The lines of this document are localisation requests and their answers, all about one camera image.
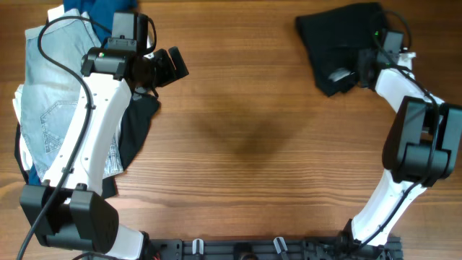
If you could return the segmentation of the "black shorts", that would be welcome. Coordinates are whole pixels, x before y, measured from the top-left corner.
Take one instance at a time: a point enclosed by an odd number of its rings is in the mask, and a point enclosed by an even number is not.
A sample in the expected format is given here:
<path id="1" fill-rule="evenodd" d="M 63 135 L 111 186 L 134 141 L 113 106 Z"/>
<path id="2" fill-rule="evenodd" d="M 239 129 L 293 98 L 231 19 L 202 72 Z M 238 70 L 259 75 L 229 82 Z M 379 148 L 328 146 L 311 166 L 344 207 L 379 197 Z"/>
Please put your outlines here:
<path id="1" fill-rule="evenodd" d="M 380 3 L 369 2 L 295 18 L 315 86 L 326 96 L 348 92 L 358 83 L 359 51 L 375 46 L 370 30 L 388 26 L 382 10 Z"/>

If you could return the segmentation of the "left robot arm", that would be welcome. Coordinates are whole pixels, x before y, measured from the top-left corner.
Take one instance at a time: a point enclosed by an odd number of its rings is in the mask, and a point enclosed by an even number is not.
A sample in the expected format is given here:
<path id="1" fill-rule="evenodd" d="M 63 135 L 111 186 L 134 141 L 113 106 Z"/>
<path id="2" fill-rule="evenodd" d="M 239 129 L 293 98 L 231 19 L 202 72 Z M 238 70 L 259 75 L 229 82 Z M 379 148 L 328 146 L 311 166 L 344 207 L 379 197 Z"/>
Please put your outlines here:
<path id="1" fill-rule="evenodd" d="M 22 190 L 28 238 L 44 247 L 77 250 L 83 258 L 160 258 L 148 234 L 122 225 L 102 195 L 105 160 L 132 97 L 157 102 L 158 87 L 188 74 L 177 47 L 156 45 L 150 17 L 116 12 L 110 37 L 82 58 L 75 74 L 81 97 L 58 157 L 40 185 Z"/>

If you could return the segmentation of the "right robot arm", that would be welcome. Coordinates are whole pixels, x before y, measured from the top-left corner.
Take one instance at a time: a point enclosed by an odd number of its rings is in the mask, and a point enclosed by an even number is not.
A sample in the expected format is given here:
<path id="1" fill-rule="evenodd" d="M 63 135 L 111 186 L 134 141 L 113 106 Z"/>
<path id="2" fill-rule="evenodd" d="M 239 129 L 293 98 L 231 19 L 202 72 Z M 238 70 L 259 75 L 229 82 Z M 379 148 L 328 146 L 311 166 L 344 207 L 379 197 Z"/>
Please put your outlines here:
<path id="1" fill-rule="evenodd" d="M 395 62 L 376 34 L 372 40 L 387 67 L 375 91 L 396 117 L 383 147 L 382 178 L 350 224 L 351 254 L 385 245 L 407 207 L 453 172 L 461 142 L 461 107 L 432 95 Z"/>

